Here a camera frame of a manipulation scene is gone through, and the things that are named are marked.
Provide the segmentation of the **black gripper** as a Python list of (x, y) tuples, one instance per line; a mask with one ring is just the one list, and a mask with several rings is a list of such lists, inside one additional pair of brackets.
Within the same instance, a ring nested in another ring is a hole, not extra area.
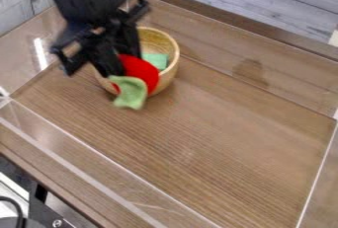
[(101, 75), (123, 76), (121, 54), (142, 57), (138, 22), (150, 11), (147, 0), (55, 0), (66, 21), (51, 46), (66, 74), (90, 63)]

